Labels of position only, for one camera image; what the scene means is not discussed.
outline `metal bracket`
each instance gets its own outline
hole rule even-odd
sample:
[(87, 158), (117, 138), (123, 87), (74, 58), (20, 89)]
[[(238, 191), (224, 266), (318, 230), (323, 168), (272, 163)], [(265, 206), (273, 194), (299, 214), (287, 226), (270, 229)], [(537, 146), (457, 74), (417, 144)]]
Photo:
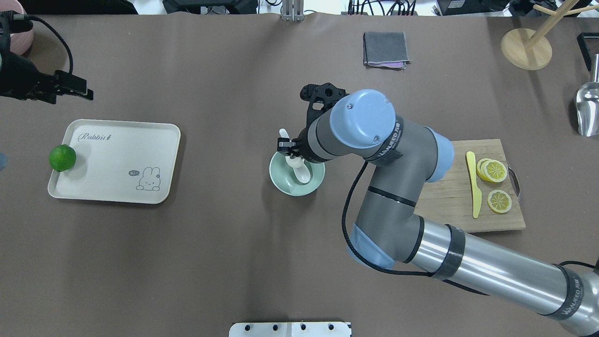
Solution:
[(282, 0), (281, 20), (304, 21), (304, 0)]
[(352, 337), (350, 322), (235, 323), (229, 337)]

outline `black tape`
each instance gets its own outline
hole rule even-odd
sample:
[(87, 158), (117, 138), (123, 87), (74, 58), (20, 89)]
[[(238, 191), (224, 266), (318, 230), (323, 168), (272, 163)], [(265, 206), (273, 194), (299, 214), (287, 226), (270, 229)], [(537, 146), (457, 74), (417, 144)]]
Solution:
[(554, 264), (564, 274), (566, 283), (566, 295), (564, 303), (557, 309), (548, 315), (541, 315), (549, 317), (552, 320), (563, 321), (572, 317), (574, 313), (580, 308), (582, 303), (582, 297), (585, 295), (585, 288), (582, 285), (582, 280), (576, 272), (570, 269), (564, 268), (558, 264)]
[(441, 281), (448, 279), (455, 275), (458, 271), (460, 264), (462, 264), (462, 258), (464, 257), (464, 248), (466, 247), (466, 233), (458, 227), (446, 224), (449, 227), (449, 233), (451, 235), (449, 241), (449, 247), (447, 248), (447, 254), (441, 263), (441, 266), (431, 276), (434, 279)]
[(405, 259), (403, 263), (410, 263), (414, 256), (416, 256), (418, 249), (420, 249), (420, 244), (422, 243), (422, 236), (424, 235), (424, 218), (420, 215), (418, 216), (418, 218), (420, 218), (420, 229), (418, 230), (418, 238), (416, 238), (416, 244), (414, 245), (414, 248), (412, 249), (410, 256), (408, 256), (408, 258)]
[(395, 127), (393, 132), (385, 139), (379, 150), (372, 156), (364, 160), (376, 166), (386, 166), (392, 164), (401, 158), (402, 154), (396, 148), (400, 143), (401, 136), (404, 133), (404, 119), (401, 116), (395, 117)]
[(399, 203), (402, 203), (402, 204), (405, 204), (405, 205), (408, 205), (408, 206), (411, 206), (411, 207), (416, 207), (416, 202), (415, 201), (411, 201), (409, 199), (402, 198), (402, 197), (400, 197), (398, 195), (395, 195), (393, 193), (389, 193), (387, 191), (383, 191), (382, 189), (378, 189), (376, 187), (369, 186), (368, 190), (370, 192), (376, 193), (376, 194), (378, 194), (378, 195), (380, 195), (382, 197), (393, 199), (393, 200), (395, 200), (395, 201), (397, 201)]

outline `blue joint cap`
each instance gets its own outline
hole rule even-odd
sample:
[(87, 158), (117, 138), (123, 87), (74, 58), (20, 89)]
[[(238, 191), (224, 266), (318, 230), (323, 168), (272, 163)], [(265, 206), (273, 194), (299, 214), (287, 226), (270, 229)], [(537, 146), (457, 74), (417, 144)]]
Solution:
[(451, 144), (449, 139), (436, 133), (433, 129), (429, 127), (425, 128), (432, 132), (432, 135), (437, 142), (437, 166), (435, 166), (435, 171), (432, 173), (431, 177), (426, 180), (426, 182), (435, 182), (441, 180), (453, 164), (453, 144)]
[[(379, 267), (390, 269), (395, 264), (395, 260), (387, 255), (379, 246), (376, 245), (364, 232), (353, 224), (352, 234), (349, 236), (349, 241), (352, 243), (356, 251), (362, 255), (370, 263), (376, 264)], [(366, 264), (347, 247), (349, 255), (358, 263)]]
[(383, 143), (395, 127), (395, 109), (385, 95), (363, 89), (340, 99), (331, 110), (331, 131), (342, 144), (368, 149)]

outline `lime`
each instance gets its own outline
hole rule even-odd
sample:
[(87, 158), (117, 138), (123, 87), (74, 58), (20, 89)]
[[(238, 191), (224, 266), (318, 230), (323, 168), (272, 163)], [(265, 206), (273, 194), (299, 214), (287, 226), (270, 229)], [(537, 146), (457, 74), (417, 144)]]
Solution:
[(52, 149), (52, 151), (50, 151), (50, 156), (48, 156), (48, 159), (50, 160), (50, 166), (52, 166), (53, 169), (58, 172), (62, 172), (75, 165), (77, 155), (72, 147), (62, 144), (56, 146), (54, 149)]
[(512, 198), (505, 191), (495, 189), (489, 193), (487, 204), (493, 212), (506, 213), (512, 208)]
[(497, 160), (487, 160), (481, 165), (483, 176), (481, 179), (490, 182), (502, 182), (507, 178), (506, 166)]

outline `pink object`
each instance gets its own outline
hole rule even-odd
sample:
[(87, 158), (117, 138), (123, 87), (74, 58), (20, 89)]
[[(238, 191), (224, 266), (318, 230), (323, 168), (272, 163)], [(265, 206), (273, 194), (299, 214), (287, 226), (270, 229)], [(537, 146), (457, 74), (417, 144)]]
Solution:
[[(15, 11), (21, 14), (25, 13), (23, 6), (17, 0), (0, 0), (0, 11)], [(31, 42), (34, 40), (34, 30), (31, 29), (28, 32), (22, 32), (18, 34), (10, 34), (10, 51), (23, 55), (29, 47)]]

